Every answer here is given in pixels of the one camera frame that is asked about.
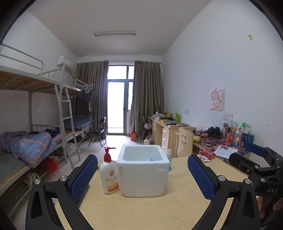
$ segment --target wooden bed slats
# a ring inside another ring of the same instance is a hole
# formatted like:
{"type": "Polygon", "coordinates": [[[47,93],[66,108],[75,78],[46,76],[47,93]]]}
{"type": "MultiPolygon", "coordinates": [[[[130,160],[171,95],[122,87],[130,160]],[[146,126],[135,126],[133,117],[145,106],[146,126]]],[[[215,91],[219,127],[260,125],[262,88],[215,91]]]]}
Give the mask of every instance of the wooden bed slats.
{"type": "MultiPolygon", "coordinates": [[[[59,90],[59,82],[54,80],[34,75],[35,78],[19,75],[11,72],[0,71],[0,90],[19,90],[19,91],[33,91],[38,93],[55,94],[54,85],[57,84],[59,90]]],[[[80,89],[68,87],[70,95],[78,95],[81,93],[80,89]]]]}

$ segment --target red pump cap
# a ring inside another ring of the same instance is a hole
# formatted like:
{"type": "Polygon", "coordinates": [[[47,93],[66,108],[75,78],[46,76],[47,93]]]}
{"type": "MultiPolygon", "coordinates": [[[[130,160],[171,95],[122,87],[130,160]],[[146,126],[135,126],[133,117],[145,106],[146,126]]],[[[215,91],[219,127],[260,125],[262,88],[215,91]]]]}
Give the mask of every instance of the red pump cap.
{"type": "Polygon", "coordinates": [[[105,149],[104,161],[105,162],[111,162],[112,159],[111,159],[111,156],[109,154],[109,149],[113,149],[113,148],[111,148],[111,147],[104,147],[104,149],[105,149]]]}

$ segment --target ceiling light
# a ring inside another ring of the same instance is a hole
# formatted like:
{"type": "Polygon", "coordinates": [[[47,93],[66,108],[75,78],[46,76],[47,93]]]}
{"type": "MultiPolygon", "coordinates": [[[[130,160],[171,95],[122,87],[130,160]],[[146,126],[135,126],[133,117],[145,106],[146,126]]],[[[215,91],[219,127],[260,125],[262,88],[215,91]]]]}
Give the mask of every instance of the ceiling light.
{"type": "Polygon", "coordinates": [[[98,36],[110,36],[110,35],[133,35],[133,36],[136,36],[137,32],[123,32],[123,31],[120,31],[120,32],[100,32],[100,33],[94,33],[94,36],[95,37],[98,37],[98,36]]]}

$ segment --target wooden chair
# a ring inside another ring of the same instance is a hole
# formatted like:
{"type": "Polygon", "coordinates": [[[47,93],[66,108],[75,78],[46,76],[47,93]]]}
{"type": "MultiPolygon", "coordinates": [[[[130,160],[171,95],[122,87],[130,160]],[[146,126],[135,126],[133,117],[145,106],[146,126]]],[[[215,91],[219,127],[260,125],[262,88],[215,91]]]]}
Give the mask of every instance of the wooden chair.
{"type": "Polygon", "coordinates": [[[102,119],[99,121],[99,123],[97,124],[96,128],[95,128],[94,130],[91,130],[91,131],[89,132],[89,134],[92,134],[92,137],[91,137],[90,142],[92,141],[93,136],[96,135],[96,137],[95,137],[95,139],[94,139],[94,142],[96,141],[96,138],[98,138],[101,146],[104,146],[104,145],[106,144],[107,141],[106,141],[106,137],[105,137],[105,135],[104,135],[104,131],[105,131],[105,130],[104,130],[103,127],[102,127],[103,124],[105,124],[105,121],[106,121],[106,117],[102,118],[102,119]],[[100,141],[100,138],[99,138],[99,136],[100,136],[101,134],[103,134],[104,139],[105,139],[104,145],[101,144],[101,141],[100,141]]]}
{"type": "Polygon", "coordinates": [[[179,137],[177,147],[177,157],[185,157],[192,154],[193,151],[193,133],[179,127],[179,137]]]}

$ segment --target bed ladder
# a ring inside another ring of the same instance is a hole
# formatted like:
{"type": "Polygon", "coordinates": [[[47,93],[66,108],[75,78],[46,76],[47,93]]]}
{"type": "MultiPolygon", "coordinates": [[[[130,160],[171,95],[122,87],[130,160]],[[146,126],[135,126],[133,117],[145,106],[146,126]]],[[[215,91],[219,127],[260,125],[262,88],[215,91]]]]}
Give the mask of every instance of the bed ladder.
{"type": "Polygon", "coordinates": [[[60,132],[63,135],[62,149],[63,149],[63,154],[64,154],[64,157],[65,157],[66,164],[68,163],[68,159],[67,159],[67,155],[66,155],[66,152],[67,152],[69,160],[70,160],[71,167],[72,167],[72,169],[74,169],[74,165],[73,165],[73,162],[72,162],[72,159],[71,159],[71,154],[74,151],[77,151],[79,160],[81,160],[81,157],[80,157],[79,147],[78,147],[77,140],[76,140],[76,135],[75,135],[75,128],[74,128],[74,122],[73,122],[73,116],[72,116],[72,105],[71,105],[71,100],[70,100],[69,93],[68,93],[68,88],[65,87],[65,92],[66,92],[67,100],[62,100],[63,88],[64,87],[60,86],[60,94],[59,94],[57,85],[55,85],[55,92],[56,92],[57,101],[58,101],[58,105],[59,105],[60,132]],[[63,117],[62,102],[67,102],[69,104],[69,115],[70,115],[69,117],[63,117]],[[67,137],[66,137],[66,133],[65,133],[64,120],[66,120],[66,119],[70,119],[71,120],[72,135],[73,135],[73,139],[74,139],[74,143],[75,143],[75,148],[71,152],[69,151],[69,148],[68,148],[68,141],[67,141],[67,137]]]}

